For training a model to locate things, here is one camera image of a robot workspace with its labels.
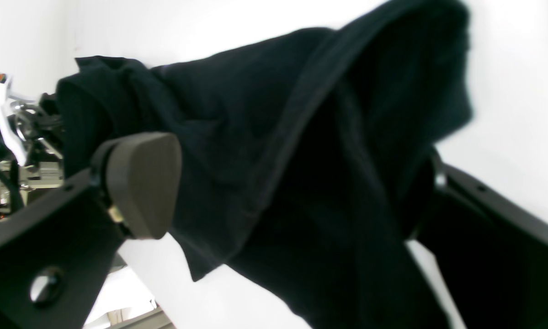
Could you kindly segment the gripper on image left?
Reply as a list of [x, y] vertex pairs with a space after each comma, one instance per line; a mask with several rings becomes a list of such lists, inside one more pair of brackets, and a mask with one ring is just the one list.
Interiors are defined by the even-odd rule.
[[0, 72], [0, 329], [82, 328], [121, 245], [171, 227], [176, 135], [109, 140], [65, 183], [63, 144], [53, 96], [25, 98]]

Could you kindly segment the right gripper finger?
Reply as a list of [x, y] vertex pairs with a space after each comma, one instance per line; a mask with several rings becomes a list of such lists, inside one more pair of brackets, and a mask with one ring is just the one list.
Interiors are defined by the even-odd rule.
[[411, 209], [411, 237], [434, 254], [468, 329], [548, 329], [546, 222], [436, 151]]

